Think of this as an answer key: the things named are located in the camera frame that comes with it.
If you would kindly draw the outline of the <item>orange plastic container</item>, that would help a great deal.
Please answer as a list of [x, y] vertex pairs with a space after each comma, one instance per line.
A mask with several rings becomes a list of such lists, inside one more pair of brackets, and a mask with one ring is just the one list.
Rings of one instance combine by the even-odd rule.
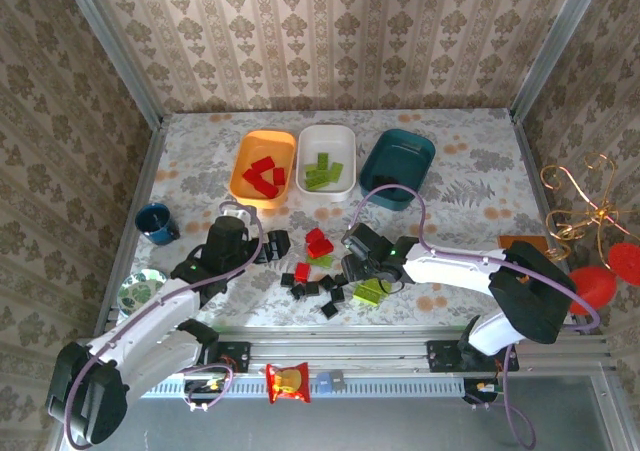
[[[252, 205], [261, 209], [275, 209], [281, 206], [287, 197], [290, 178], [296, 152], [296, 138], [287, 132], [278, 130], [255, 130], [241, 139], [236, 159], [229, 181], [229, 192], [240, 203]], [[261, 158], [271, 156], [275, 167], [282, 167], [286, 173], [286, 184], [277, 186], [279, 194], [274, 199], [260, 195], [247, 182], [242, 174], [251, 164]], [[273, 184], [273, 169], [259, 173], [266, 181]]]

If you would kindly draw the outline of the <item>dark blue mug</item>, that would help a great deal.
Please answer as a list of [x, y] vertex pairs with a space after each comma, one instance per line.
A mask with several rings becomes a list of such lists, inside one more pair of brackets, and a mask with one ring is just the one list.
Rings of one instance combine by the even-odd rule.
[[149, 203], [135, 216], [135, 226], [150, 242], [168, 245], [180, 238], [180, 231], [169, 208], [162, 203]]

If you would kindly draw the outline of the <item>leaf patterned round plate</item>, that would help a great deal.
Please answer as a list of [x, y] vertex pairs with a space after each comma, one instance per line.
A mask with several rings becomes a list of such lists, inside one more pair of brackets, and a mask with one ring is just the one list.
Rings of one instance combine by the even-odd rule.
[[129, 275], [117, 293], [120, 314], [128, 317], [146, 304], [167, 281], [166, 275], [155, 269], [142, 269]]

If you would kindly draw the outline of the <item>teal plastic container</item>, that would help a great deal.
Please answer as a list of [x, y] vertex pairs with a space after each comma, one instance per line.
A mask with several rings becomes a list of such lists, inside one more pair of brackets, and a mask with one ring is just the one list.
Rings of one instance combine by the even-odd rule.
[[361, 192], [398, 184], [418, 192], [436, 154], [431, 140], [401, 129], [385, 131], [369, 153], [359, 177]]

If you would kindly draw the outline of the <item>white floral tablecloth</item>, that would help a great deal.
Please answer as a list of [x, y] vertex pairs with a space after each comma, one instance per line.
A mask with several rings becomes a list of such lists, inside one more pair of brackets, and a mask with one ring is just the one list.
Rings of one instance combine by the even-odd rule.
[[240, 112], [176, 114], [169, 118], [163, 153], [150, 198], [166, 205], [181, 236], [166, 246], [146, 238], [137, 244], [132, 267], [171, 271], [206, 240], [219, 204], [230, 196], [240, 141], [259, 129], [298, 135], [314, 124], [342, 124], [355, 133], [356, 156], [364, 162], [378, 138], [402, 129], [431, 140], [435, 158], [421, 187], [421, 200], [400, 212], [364, 202], [359, 189], [341, 203], [305, 198], [291, 186], [283, 205], [263, 210], [266, 230], [284, 229], [291, 249], [281, 261], [257, 265], [233, 280], [228, 291], [201, 312], [216, 329], [307, 326], [463, 326], [491, 313], [487, 295], [443, 284], [396, 290], [378, 306], [347, 297], [338, 314], [321, 312], [326, 292], [296, 301], [280, 285], [306, 256], [304, 239], [319, 228], [334, 244], [334, 257], [350, 220], [358, 217], [389, 239], [422, 234], [432, 244], [493, 250], [501, 236], [544, 234], [536, 201], [508, 114], [499, 109]]

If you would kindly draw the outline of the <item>white plastic container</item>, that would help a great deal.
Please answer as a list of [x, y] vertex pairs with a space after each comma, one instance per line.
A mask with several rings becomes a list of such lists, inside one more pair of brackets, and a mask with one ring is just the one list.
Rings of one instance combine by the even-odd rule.
[[[342, 166], [340, 176], [323, 186], [309, 183], [312, 167], [326, 157], [327, 172]], [[355, 133], [344, 125], [316, 124], [301, 131], [298, 140], [296, 185], [305, 198], [320, 202], [346, 201], [356, 184]]]

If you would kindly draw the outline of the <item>red snack bag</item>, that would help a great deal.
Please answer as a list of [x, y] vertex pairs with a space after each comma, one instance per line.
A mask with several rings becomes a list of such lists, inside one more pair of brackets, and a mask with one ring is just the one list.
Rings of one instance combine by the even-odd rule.
[[306, 362], [292, 367], [267, 364], [265, 377], [270, 404], [278, 399], [311, 402], [309, 368]]

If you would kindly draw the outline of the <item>red textured ball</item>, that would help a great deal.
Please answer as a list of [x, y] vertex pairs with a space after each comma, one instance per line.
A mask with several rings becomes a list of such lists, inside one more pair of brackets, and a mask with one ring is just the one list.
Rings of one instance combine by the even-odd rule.
[[611, 270], [625, 282], [640, 286], [640, 246], [632, 243], [617, 243], [608, 254]]

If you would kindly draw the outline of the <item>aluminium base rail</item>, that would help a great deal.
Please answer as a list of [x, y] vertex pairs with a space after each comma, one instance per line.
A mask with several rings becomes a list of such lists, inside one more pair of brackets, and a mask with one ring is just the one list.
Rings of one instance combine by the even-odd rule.
[[[429, 326], [229, 327], [222, 341], [251, 344], [250, 372], [266, 364], [308, 362], [312, 372], [341, 369], [348, 376], [425, 375], [426, 343], [453, 340], [462, 328]], [[563, 332], [552, 345], [522, 341], [516, 345], [518, 377], [580, 376], [616, 369], [605, 339]]]

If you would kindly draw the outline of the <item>aluminium frame post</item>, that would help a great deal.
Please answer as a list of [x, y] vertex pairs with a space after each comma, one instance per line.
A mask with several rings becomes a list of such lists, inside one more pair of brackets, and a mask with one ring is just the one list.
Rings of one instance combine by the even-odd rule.
[[592, 1], [564, 0], [511, 105], [514, 122], [526, 118]]
[[153, 97], [143, 74], [129, 53], [125, 39], [116, 29], [116, 21], [110, 16], [103, 0], [74, 0], [100, 42], [109, 60], [122, 79], [138, 110], [153, 133], [162, 124], [164, 111]]

